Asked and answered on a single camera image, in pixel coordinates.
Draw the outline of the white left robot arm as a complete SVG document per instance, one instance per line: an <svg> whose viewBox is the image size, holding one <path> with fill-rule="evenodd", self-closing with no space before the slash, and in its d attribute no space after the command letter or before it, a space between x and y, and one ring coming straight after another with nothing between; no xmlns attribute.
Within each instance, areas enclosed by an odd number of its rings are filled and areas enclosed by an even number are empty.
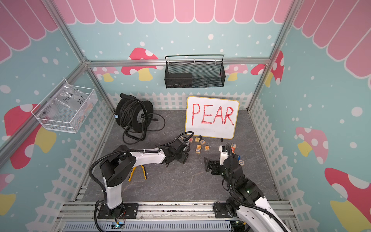
<svg viewBox="0 0 371 232"><path fill-rule="evenodd" d="M89 176L102 189L104 199L97 201L101 205L98 219L118 219L130 213L121 196L122 183L136 167L147 164L166 164L174 160L185 163L190 151L190 139L194 132L187 131L173 141L151 149L129 149L119 146L114 152L105 155L89 168Z"/></svg>

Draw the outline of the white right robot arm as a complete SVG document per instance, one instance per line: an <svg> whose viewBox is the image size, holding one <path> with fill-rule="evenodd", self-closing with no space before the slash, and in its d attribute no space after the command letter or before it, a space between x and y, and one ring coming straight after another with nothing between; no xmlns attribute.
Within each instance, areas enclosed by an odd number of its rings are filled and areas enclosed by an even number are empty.
<svg viewBox="0 0 371 232"><path fill-rule="evenodd" d="M221 146L219 151L219 160L204 158L205 171L223 178L224 189L230 194L225 204L227 214L242 220L253 232L289 232L261 189L245 176L231 144Z"/></svg>

